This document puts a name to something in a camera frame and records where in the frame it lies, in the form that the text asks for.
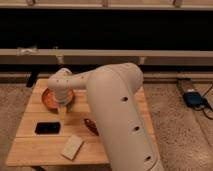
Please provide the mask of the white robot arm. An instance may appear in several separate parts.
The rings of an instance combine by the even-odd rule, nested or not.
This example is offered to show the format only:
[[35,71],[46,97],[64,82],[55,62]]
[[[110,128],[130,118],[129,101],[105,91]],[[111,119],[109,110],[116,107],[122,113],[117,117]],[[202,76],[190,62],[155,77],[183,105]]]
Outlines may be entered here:
[[111,64],[74,74],[62,68],[47,82],[55,101],[68,102],[68,90],[84,89],[112,171],[164,171],[134,94],[143,73],[134,63]]

